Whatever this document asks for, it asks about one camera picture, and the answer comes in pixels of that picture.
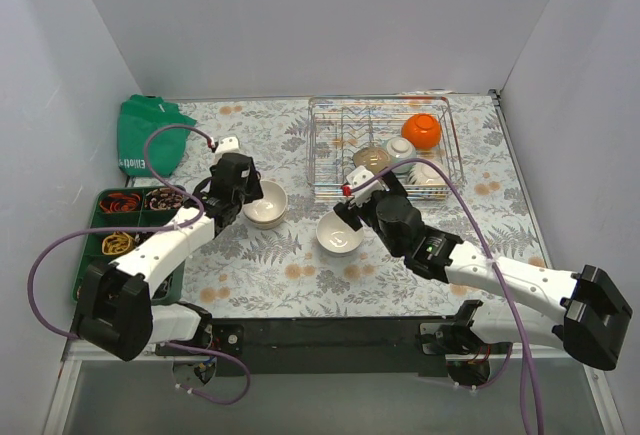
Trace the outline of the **white ribbed bowl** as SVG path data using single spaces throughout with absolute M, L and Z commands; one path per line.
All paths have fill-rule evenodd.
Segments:
M 329 255 L 346 256 L 360 247 L 364 240 L 364 230 L 354 231 L 338 215 L 330 211 L 318 221 L 316 239 Z

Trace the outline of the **beige bowl front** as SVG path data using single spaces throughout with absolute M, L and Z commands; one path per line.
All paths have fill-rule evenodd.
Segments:
M 352 159 L 355 167 L 363 166 L 374 174 L 392 164 L 389 153 L 379 146 L 362 148 L 353 155 Z

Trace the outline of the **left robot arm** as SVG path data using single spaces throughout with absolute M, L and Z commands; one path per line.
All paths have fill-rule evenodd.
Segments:
M 231 225 L 244 205 L 263 196 L 249 156 L 224 154 L 211 173 L 195 198 L 141 245 L 88 267 L 71 324 L 74 335 L 123 361 L 136 358 L 149 344 L 180 343 L 193 355 L 211 347 L 213 318 L 207 310 L 184 301 L 152 303 L 176 268 Z

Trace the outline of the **metal corner bracket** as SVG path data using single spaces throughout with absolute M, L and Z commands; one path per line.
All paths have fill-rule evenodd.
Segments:
M 501 103 L 501 93 L 499 89 L 489 89 L 488 95 L 492 98 L 495 104 L 499 105 Z

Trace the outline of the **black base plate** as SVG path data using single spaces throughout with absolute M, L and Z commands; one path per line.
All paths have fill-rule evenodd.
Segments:
M 413 373 L 445 376 L 469 359 L 484 367 L 507 351 L 489 345 L 454 316 L 214 319 L 188 347 L 242 361 L 253 375 Z

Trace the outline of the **white bowl dark leaf pattern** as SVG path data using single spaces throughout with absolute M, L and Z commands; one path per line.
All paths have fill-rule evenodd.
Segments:
M 441 173 L 446 174 L 446 170 L 436 161 L 434 166 L 427 163 L 414 163 L 408 172 L 407 182 L 416 186 L 445 186 L 446 182 Z

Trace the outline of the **brown pink patterned scrunchie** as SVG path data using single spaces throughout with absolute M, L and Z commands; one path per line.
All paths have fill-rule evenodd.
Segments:
M 144 209 L 151 211 L 166 211 L 179 209 L 184 196 L 167 187 L 156 188 L 145 194 Z

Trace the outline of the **beige bowl orange flower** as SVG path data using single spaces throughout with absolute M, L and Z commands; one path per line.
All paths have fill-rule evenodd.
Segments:
M 253 226 L 253 227 L 255 227 L 255 228 L 259 229 L 259 230 L 270 230 L 270 229 L 274 229 L 277 226 L 281 225 L 284 222 L 285 218 L 286 218 L 286 214 L 283 213 L 280 217 L 278 217 L 276 219 L 273 219 L 273 220 L 268 220 L 268 221 L 262 222 L 262 221 L 256 221 L 256 220 L 253 220 L 253 219 L 247 217 L 247 221 L 251 226 Z

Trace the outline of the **green compartment tray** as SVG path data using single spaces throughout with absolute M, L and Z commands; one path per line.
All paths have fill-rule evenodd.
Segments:
M 111 262 L 133 251 L 151 237 L 150 227 L 163 226 L 177 214 L 178 209 L 144 209 L 145 194 L 156 188 L 163 187 L 114 188 L 99 194 L 90 226 L 106 231 L 91 233 L 85 238 L 71 293 L 73 301 L 79 299 L 84 275 L 91 264 Z

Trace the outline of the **pale green patterned bowl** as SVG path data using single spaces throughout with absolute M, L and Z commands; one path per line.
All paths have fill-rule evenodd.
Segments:
M 394 163 L 412 159 L 416 155 L 416 148 L 414 145 L 409 140 L 401 136 L 389 138 L 383 144 L 383 148 Z

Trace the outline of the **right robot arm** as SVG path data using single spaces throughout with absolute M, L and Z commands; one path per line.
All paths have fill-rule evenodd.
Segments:
M 477 302 L 454 316 L 452 338 L 464 352 L 520 341 L 564 350 L 593 368 L 616 368 L 633 310 L 609 274 L 535 267 L 493 257 L 459 236 L 427 225 L 394 173 L 354 169 L 342 187 L 339 218 L 354 231 L 370 227 L 389 253 L 426 280 L 503 296 L 509 314 Z

